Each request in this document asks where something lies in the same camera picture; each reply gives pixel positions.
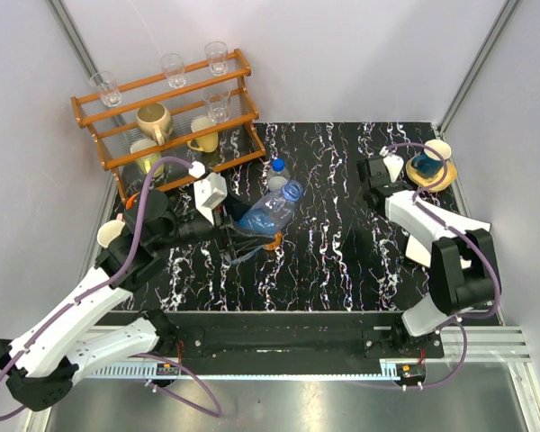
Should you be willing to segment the clear blue water bottle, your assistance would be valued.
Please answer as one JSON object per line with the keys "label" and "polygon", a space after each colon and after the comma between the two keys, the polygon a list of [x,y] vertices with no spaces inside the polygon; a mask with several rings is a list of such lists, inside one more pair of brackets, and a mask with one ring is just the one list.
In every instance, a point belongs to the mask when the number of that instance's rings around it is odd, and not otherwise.
{"label": "clear blue water bottle", "polygon": [[297,180],[290,180],[281,190],[258,200],[238,222],[247,231],[269,236],[270,243],[293,218],[304,189]]}

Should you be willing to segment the Pepsi bottle blue cap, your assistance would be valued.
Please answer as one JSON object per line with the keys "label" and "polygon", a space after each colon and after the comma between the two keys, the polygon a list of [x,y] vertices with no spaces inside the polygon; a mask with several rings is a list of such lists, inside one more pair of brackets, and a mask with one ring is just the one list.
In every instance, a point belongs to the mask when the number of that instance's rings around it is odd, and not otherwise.
{"label": "Pepsi bottle blue cap", "polygon": [[291,180],[289,171],[282,158],[272,161],[266,177],[268,190],[273,193],[282,189]]}

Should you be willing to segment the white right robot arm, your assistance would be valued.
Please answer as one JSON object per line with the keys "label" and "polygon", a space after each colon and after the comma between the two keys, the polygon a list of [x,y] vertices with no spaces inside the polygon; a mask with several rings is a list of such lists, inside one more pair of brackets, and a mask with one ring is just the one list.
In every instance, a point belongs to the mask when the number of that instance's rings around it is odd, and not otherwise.
{"label": "white right robot arm", "polygon": [[367,207],[404,230],[430,254],[428,295],[405,310],[391,327],[399,356],[412,356],[429,335],[461,312],[487,302],[496,312],[501,287],[493,238],[487,224],[421,200],[397,179],[401,157],[375,156],[357,163]]}

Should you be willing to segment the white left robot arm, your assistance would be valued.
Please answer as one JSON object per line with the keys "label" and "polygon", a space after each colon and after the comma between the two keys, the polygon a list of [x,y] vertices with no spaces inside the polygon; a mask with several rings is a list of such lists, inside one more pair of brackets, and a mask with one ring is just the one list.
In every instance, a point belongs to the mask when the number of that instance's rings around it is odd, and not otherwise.
{"label": "white left robot arm", "polygon": [[125,327],[84,341],[107,312],[130,298],[165,267],[165,250],[214,242],[230,261],[243,260],[274,237],[234,221],[246,205],[235,197],[200,210],[177,213],[167,195],[151,190],[99,230],[103,249],[77,287],[42,321],[16,339],[0,339],[0,383],[32,411],[58,403],[90,373],[130,356],[167,356],[176,351],[174,323],[160,310],[146,310]]}

